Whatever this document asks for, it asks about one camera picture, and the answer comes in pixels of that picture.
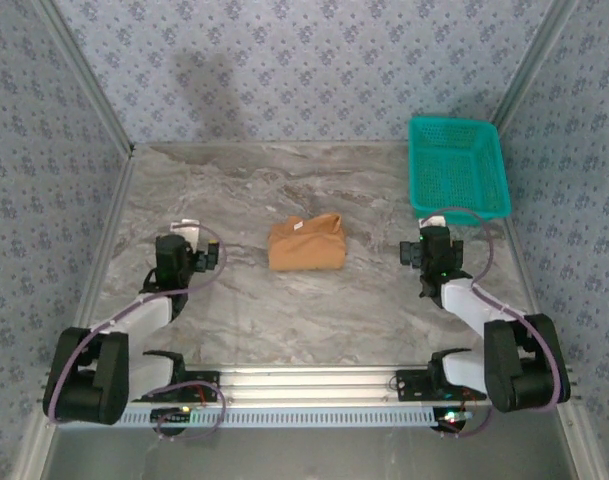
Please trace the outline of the orange t-shirt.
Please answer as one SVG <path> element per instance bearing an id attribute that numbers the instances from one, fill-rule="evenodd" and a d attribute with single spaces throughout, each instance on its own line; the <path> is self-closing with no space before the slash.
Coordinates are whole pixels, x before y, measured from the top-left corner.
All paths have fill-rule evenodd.
<path id="1" fill-rule="evenodd" d="M 346 234 L 338 213 L 309 219 L 290 216 L 284 223 L 273 224 L 268 235 L 272 271 L 338 270 L 346 254 Z"/>

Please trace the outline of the teal plastic basket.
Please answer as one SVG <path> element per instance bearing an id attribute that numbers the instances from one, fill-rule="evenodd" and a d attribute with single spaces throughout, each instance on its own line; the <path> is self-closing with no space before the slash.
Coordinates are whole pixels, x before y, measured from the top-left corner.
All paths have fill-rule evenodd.
<path id="1" fill-rule="evenodd" d="M 417 218 L 449 207 L 451 224 L 476 225 L 512 212 L 497 128 L 463 118 L 416 116 L 408 125 L 410 204 Z"/>

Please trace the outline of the black controller board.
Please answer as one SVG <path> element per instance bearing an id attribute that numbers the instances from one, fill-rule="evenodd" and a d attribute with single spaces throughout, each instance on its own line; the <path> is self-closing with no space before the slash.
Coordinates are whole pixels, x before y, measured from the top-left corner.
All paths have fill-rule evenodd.
<path id="1" fill-rule="evenodd" d="M 473 418 L 473 413 L 463 408 L 439 407 L 433 409 L 433 414 L 437 424 L 432 429 L 449 434 L 458 434 L 467 421 Z"/>
<path id="2" fill-rule="evenodd" d="M 149 415 L 151 424 L 188 424 L 192 409 L 187 406 L 163 407 L 152 409 Z"/>

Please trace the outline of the aluminium side rail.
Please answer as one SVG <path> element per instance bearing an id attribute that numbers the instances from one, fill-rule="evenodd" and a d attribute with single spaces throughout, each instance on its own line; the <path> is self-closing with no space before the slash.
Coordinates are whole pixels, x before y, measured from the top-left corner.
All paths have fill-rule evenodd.
<path id="1" fill-rule="evenodd" d="M 134 169 L 135 159 L 133 155 L 130 155 L 125 159 L 120 170 L 91 269 L 75 316 L 71 321 L 71 327 L 94 328 L 112 316 L 111 309 L 103 305 L 104 284 L 114 255 Z"/>
<path id="2" fill-rule="evenodd" d="M 512 257 L 521 279 L 522 287 L 528 304 L 527 310 L 530 314 L 541 313 L 542 309 L 538 302 L 534 284 L 515 225 L 510 217 L 503 220 L 503 225 L 506 232 L 507 241 L 510 244 Z"/>

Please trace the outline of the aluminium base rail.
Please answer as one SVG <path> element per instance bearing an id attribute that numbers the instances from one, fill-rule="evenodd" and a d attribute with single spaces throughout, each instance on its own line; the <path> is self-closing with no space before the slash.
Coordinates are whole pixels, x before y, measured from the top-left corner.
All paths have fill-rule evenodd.
<path id="1" fill-rule="evenodd" d="M 164 366 L 153 366 L 148 360 L 131 366 L 129 393 L 131 402 L 157 393 L 181 389 L 194 382 L 172 384 L 187 370 L 219 371 L 218 387 L 230 408 L 283 407 L 379 407 L 400 403 L 395 372 L 420 369 L 422 366 L 273 366 L 273 367 L 206 367 L 180 365 L 167 373 Z M 488 405 L 486 400 L 457 402 L 411 401 L 421 405 L 458 405 L 462 402 Z"/>

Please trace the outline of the aluminium corner post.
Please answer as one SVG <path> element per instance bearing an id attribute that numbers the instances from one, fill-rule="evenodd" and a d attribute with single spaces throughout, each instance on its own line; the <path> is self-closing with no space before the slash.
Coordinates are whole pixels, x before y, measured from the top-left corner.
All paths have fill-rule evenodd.
<path id="1" fill-rule="evenodd" d="M 579 2 L 580 0 L 551 0 L 543 20 L 492 115 L 491 123 L 497 128 L 500 135 L 509 127 Z"/>
<path id="2" fill-rule="evenodd" d="M 132 145 L 54 0 L 30 0 L 112 142 L 129 158 Z"/>

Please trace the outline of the aluminium frame leg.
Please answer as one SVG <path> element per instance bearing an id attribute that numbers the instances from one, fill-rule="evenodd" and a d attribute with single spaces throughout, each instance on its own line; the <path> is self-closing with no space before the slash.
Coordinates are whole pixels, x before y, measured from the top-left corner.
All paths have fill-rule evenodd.
<path id="1" fill-rule="evenodd" d="M 10 480 L 41 480 L 57 428 L 44 421 L 29 426 Z"/>
<path id="2" fill-rule="evenodd" d="M 586 408 L 569 401 L 558 407 L 558 415 L 578 480 L 609 480 Z"/>

